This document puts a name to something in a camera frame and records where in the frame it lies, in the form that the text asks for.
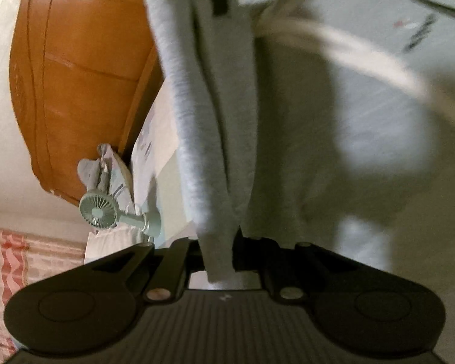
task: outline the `ribbed black surface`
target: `ribbed black surface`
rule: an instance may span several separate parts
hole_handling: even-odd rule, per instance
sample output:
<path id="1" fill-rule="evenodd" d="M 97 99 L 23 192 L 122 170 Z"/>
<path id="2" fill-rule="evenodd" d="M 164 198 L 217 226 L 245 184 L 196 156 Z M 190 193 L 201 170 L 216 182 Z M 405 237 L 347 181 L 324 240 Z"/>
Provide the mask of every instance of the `ribbed black surface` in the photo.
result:
<path id="1" fill-rule="evenodd" d="M 279 305 L 265 291 L 185 291 L 171 305 L 149 308 L 124 339 L 72 359 L 21 351 L 10 364 L 442 364 L 433 354 L 375 360 L 324 338 L 300 307 Z"/>

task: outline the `screw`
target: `screw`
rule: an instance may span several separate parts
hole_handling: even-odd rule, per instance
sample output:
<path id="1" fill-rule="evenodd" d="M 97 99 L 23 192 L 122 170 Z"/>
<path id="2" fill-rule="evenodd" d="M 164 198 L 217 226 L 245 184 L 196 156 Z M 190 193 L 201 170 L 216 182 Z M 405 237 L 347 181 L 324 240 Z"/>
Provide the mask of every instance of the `screw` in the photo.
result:
<path id="1" fill-rule="evenodd" d="M 303 290 L 294 286 L 283 287 L 280 290 L 280 297 L 284 299 L 301 299 L 303 297 Z"/>

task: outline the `handheld fan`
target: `handheld fan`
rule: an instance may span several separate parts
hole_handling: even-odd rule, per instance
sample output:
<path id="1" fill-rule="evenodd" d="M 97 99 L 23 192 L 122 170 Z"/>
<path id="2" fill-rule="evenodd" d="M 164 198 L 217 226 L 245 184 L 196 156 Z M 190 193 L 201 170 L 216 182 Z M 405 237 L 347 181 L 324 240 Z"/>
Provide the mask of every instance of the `handheld fan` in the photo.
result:
<path id="1" fill-rule="evenodd" d="M 142 232 L 153 237 L 160 233 L 160 231 L 156 231 L 158 229 L 151 226 L 152 219 L 155 219 L 152 217 L 153 215 L 146 213 L 134 215 L 123 212 L 113 196 L 99 190 L 89 190 L 81 198 L 79 211 L 84 220 L 95 228 L 110 228 L 114 227 L 117 222 L 122 222 L 138 227 Z"/>

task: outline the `bolt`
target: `bolt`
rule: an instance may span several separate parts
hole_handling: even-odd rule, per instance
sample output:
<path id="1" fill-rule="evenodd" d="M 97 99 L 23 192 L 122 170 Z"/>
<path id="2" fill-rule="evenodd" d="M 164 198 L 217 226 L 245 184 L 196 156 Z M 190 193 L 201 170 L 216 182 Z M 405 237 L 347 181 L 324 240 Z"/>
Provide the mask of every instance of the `bolt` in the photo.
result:
<path id="1" fill-rule="evenodd" d="M 280 297 L 283 299 L 301 299 L 303 297 L 303 290 L 294 286 L 283 287 L 280 290 Z"/>
<path id="2" fill-rule="evenodd" d="M 168 291 L 167 289 L 160 288 L 160 287 L 149 290 L 146 293 L 146 297 L 150 301 L 165 301 L 165 300 L 168 300 L 171 295 L 172 294 L 170 293 L 170 291 Z"/>

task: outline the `white cable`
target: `white cable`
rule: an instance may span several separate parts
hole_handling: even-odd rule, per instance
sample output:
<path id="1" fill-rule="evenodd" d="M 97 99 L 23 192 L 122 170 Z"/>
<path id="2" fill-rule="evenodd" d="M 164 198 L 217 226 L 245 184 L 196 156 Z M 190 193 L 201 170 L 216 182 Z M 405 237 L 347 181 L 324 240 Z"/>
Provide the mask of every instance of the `white cable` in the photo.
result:
<path id="1" fill-rule="evenodd" d="M 287 17 L 295 3 L 301 2 L 279 0 L 268 6 L 254 26 L 255 37 L 269 37 L 389 83 L 455 126 L 455 100 L 442 89 L 367 40 L 313 20 Z"/>

